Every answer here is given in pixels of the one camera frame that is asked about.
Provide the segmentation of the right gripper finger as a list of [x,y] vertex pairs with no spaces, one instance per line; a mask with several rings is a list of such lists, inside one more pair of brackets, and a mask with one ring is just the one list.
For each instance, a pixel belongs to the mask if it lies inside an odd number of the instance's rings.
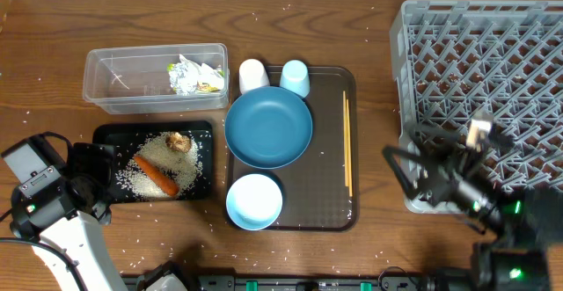
[[395,177],[397,178],[404,195],[408,199],[416,199],[420,195],[420,191],[408,179],[407,175],[401,169],[399,163],[394,159],[395,156],[413,161],[417,164],[422,164],[422,157],[407,150],[385,146],[382,150],[383,156],[387,164],[390,166]]
[[414,142],[420,143],[459,143],[462,135],[456,131],[445,130],[424,123],[413,124],[408,128],[408,135]]

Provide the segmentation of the wooden chopstick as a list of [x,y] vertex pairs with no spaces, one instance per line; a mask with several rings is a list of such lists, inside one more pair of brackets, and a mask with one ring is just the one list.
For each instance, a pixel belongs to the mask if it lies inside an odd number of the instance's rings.
[[346,100],[346,116],[347,116],[347,181],[348,181],[348,194],[353,197],[353,178],[352,178],[352,163],[351,163],[351,134],[350,134],[350,111],[349,100]]
[[346,91],[342,92],[342,110],[343,110],[343,143],[344,143],[344,171],[345,171],[345,185],[349,189],[349,181],[348,181],[348,129],[347,129],[347,97]]

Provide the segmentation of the orange carrot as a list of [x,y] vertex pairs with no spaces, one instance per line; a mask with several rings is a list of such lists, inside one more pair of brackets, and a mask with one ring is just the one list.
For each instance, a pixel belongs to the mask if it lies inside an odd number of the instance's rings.
[[175,196],[179,193],[177,184],[149,161],[141,156],[134,156],[134,161],[163,193],[168,196]]

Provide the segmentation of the dried brown mushroom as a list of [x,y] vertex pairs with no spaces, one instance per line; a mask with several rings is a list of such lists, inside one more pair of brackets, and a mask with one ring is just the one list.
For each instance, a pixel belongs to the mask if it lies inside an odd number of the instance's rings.
[[165,138],[166,146],[173,151],[187,153],[192,148],[191,138],[179,132],[169,133]]

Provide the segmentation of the pile of white rice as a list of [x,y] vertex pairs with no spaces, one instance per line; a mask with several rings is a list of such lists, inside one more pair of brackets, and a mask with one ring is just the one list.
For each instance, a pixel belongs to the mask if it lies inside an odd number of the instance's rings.
[[[183,152],[173,149],[172,139],[181,137],[190,141],[189,150]],[[174,196],[166,194],[133,159],[127,160],[124,168],[116,173],[116,185],[120,190],[130,191],[127,198],[138,200],[178,199],[195,185],[195,180],[202,175],[203,163],[199,155],[200,146],[187,135],[177,132],[149,134],[129,155],[140,156],[152,164],[158,171],[175,182],[179,192]]]

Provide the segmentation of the light blue plastic cup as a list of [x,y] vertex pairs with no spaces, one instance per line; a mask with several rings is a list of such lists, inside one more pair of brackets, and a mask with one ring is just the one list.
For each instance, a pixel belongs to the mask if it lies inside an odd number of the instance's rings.
[[286,62],[282,67],[280,86],[294,92],[301,98],[310,93],[310,79],[307,66],[299,60]]

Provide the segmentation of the dark blue plate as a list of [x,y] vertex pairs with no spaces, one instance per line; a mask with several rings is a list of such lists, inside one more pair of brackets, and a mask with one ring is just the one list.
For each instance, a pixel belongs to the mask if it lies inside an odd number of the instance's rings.
[[313,136],[309,107],[295,93],[274,86],[240,96],[225,118],[230,152],[251,167],[274,170],[297,160]]

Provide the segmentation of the foil snack wrapper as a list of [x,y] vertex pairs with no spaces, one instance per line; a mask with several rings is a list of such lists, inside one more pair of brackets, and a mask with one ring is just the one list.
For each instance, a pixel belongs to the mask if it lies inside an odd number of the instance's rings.
[[188,74],[186,66],[179,60],[167,66],[169,82],[172,90],[181,96],[193,94],[207,94],[214,92],[199,92],[195,89],[195,78]]

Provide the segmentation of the light blue bowl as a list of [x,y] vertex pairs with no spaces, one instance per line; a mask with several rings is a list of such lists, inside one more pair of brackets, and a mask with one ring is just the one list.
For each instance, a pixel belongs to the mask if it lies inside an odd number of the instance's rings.
[[230,187],[225,205],[228,216],[239,228],[262,230],[272,225],[280,215],[282,191],[269,176],[248,174]]

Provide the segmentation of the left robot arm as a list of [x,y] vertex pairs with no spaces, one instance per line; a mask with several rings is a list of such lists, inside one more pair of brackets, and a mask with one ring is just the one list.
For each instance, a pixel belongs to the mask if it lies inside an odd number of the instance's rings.
[[112,146],[69,143],[62,158],[45,135],[1,155],[19,183],[11,195],[11,242],[26,244],[63,290],[123,290],[103,237],[110,223]]

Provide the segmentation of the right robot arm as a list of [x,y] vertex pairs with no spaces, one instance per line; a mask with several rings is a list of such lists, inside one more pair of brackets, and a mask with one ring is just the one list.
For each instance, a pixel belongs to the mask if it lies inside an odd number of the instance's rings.
[[[434,149],[418,134],[442,137]],[[492,120],[471,120],[466,136],[417,124],[409,129],[417,148],[386,146],[383,156],[409,200],[423,196],[436,207],[446,202],[460,210],[461,221],[480,234],[492,231],[491,243],[475,243],[468,269],[441,268],[413,283],[417,290],[547,290],[546,252],[562,241],[562,195],[550,190],[508,198],[479,176],[490,149],[513,150],[513,140]]]

